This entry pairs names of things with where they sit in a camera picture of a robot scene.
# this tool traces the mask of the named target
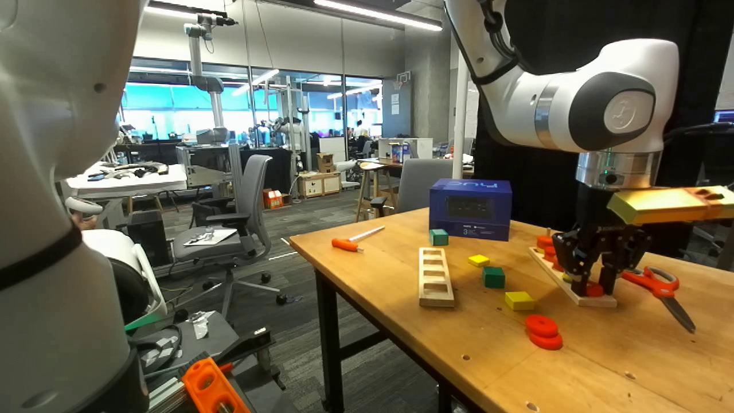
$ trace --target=wooden table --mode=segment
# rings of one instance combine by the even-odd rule
[[[329,247],[375,224],[361,252]],[[658,255],[641,264],[679,276],[679,303],[696,324],[686,332],[645,289],[619,279],[619,308],[576,308],[529,257],[539,226],[512,223],[512,241],[452,236],[445,247],[457,310],[416,304],[416,247],[428,246],[427,208],[291,236],[313,267],[318,289],[326,404],[344,411],[338,346],[341,294],[437,384],[481,411],[734,411],[734,276]],[[507,273],[504,289],[529,292],[559,324],[564,346],[543,350],[525,338],[525,311],[512,311],[498,289],[481,284],[468,257],[485,255]]]

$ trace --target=yellow block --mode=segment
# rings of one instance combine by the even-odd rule
[[[529,311],[536,308],[536,303],[531,300],[531,295],[528,292],[504,292],[504,303],[513,311]]]
[[[468,262],[474,264],[474,267],[478,267],[478,269],[483,269],[483,267],[488,264],[488,257],[483,257],[483,255],[473,255],[473,257],[468,257]]]
[[[726,186],[619,191],[608,208],[625,224],[726,220],[734,192]]]

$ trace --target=orange disc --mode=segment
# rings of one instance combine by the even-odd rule
[[[529,314],[525,319],[525,331],[528,331],[528,334],[555,338],[556,334],[556,324],[549,317]]]
[[[528,338],[531,345],[536,345],[540,348],[562,348],[564,346],[564,340],[559,334],[543,338],[543,334],[528,332]]]
[[[586,284],[586,295],[603,295],[603,286],[598,281]]]
[[[536,236],[536,238],[535,238],[535,246],[536,246],[536,247],[546,247],[546,246],[549,246],[549,247],[553,247],[553,238],[549,238],[549,234],[540,234],[540,236]]]

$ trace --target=scissors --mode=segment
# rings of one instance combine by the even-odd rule
[[[679,279],[668,276],[664,271],[658,269],[645,269],[641,273],[638,271],[621,271],[621,277],[639,284],[641,289],[652,292],[668,311],[688,331],[694,332],[694,324],[688,317],[688,311],[681,308],[681,303],[674,299],[674,292],[679,289]]]

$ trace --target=red tool handle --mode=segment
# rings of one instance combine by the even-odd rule
[[[359,252],[359,246],[351,238],[333,238],[329,246],[349,252]]]
[[[641,273],[623,271],[621,277],[649,289],[655,299],[671,299],[674,292],[679,289],[676,277],[653,269],[645,269]]]

